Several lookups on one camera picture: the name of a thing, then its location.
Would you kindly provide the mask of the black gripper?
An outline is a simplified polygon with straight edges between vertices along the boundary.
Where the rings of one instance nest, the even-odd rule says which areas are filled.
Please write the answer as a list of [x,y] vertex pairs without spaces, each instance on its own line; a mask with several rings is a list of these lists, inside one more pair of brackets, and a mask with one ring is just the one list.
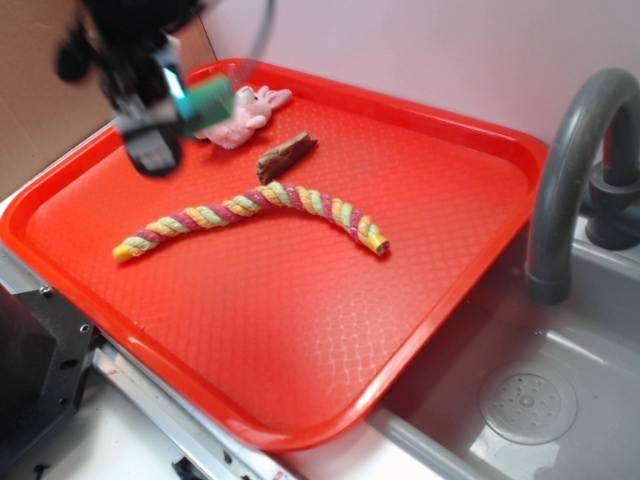
[[[92,66],[99,70],[101,89],[117,110],[115,126],[143,176],[167,176],[180,166],[177,115],[187,119],[190,106],[180,41],[169,35],[204,9],[203,1],[78,1],[74,24],[57,47],[54,69],[62,81],[80,82]],[[164,107],[121,110],[168,96],[177,114]]]

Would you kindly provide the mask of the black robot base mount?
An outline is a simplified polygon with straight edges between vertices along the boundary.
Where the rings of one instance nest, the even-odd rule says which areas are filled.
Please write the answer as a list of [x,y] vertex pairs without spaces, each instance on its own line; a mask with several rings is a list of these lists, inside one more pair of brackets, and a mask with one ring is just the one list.
[[78,410],[95,326],[62,294],[1,290],[1,469]]

